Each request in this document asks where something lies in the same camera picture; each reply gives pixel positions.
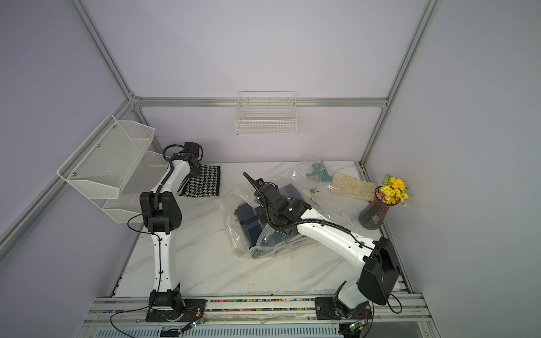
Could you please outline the clear plastic vacuum bag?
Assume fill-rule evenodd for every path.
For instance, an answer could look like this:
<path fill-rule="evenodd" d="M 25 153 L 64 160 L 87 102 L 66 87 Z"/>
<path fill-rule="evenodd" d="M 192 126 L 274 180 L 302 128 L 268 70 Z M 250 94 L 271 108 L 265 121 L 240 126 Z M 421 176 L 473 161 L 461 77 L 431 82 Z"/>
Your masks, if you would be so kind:
<path fill-rule="evenodd" d="M 235 256 L 260 259 L 291 250 L 304 238 L 316 241 L 342 257 L 360 261 L 363 237 L 321 213 L 301 194 L 244 174 L 252 193 L 233 189 L 219 200 L 223 227 Z"/>

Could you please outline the navy grey plaid scarf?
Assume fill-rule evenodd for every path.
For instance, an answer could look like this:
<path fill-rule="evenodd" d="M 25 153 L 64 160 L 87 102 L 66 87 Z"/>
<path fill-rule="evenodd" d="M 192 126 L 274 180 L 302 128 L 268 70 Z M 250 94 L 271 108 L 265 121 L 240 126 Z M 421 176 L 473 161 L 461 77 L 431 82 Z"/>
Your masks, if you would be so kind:
<path fill-rule="evenodd" d="M 279 188 L 279 191 L 286 197 L 295 197 L 306 201 L 293 184 L 287 184 L 283 188 Z M 280 244 L 286 244 L 298 235 L 296 227 L 285 230 L 272 228 L 262 221 L 262 217 L 256 211 L 256 208 L 251 207 L 249 204 L 242 204 L 235 209 L 235 216 L 247 238 L 250 249 L 268 251 Z"/>

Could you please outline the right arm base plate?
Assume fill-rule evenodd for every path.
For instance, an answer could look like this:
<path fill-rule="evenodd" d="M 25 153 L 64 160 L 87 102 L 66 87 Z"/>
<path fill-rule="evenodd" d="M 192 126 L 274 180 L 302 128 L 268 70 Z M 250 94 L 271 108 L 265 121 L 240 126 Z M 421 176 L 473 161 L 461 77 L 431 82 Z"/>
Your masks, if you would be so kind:
<path fill-rule="evenodd" d="M 332 297 L 317 297 L 314 303 L 318 321 L 371 320 L 373 318 L 369 302 L 359 304 L 354 309 Z"/>

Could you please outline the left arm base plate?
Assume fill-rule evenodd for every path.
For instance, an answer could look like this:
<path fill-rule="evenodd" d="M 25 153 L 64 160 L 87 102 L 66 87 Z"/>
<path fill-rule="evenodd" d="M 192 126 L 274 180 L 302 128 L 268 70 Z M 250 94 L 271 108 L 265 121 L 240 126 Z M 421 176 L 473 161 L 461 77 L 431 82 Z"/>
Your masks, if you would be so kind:
<path fill-rule="evenodd" d="M 148 323 L 190 322 L 202 317 L 207 305 L 205 299 L 171 298 L 159 294 L 149 302 L 145 321 Z"/>

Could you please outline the black white houndstooth scarf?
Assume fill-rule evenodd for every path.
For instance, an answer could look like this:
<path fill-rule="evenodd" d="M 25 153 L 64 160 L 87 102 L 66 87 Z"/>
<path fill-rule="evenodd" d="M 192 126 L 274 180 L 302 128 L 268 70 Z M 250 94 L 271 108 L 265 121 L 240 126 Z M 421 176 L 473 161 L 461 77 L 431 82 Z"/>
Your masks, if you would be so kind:
<path fill-rule="evenodd" d="M 202 198 L 217 197 L 221 189 L 221 167 L 203 165 L 197 177 L 189 178 L 181 184 L 177 194 L 180 197 Z"/>

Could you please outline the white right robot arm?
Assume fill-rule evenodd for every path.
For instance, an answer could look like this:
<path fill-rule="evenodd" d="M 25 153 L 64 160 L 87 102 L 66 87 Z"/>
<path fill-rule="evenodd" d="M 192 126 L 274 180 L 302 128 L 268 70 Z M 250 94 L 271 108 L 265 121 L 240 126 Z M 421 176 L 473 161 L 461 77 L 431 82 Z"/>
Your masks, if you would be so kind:
<path fill-rule="evenodd" d="M 337 316 L 346 318 L 359 305 L 369 302 L 390 305 L 400 265 L 389 239 L 362 237 L 330 221 L 309 203 L 283 196 L 275 183 L 255 180 L 246 172 L 243 176 L 254 188 L 266 225 L 283 235 L 296 233 L 314 239 L 361 271 L 357 280 L 342 283 L 333 296 Z"/>

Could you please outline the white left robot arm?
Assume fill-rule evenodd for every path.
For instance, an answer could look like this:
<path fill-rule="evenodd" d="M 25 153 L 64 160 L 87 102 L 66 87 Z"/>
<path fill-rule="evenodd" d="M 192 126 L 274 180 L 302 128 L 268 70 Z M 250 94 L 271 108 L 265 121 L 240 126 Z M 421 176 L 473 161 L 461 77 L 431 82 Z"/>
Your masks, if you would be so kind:
<path fill-rule="evenodd" d="M 154 286 L 149 295 L 149 312 L 168 315 L 170 321 L 183 315 L 185 309 L 180 285 L 173 276 L 173 231 L 183 222 L 175 193 L 200 175 L 202 153 L 196 142 L 166 146 L 162 151 L 166 172 L 152 190 L 139 196 L 139 216 L 145 227 L 139 233 L 150 235 L 154 248 Z"/>

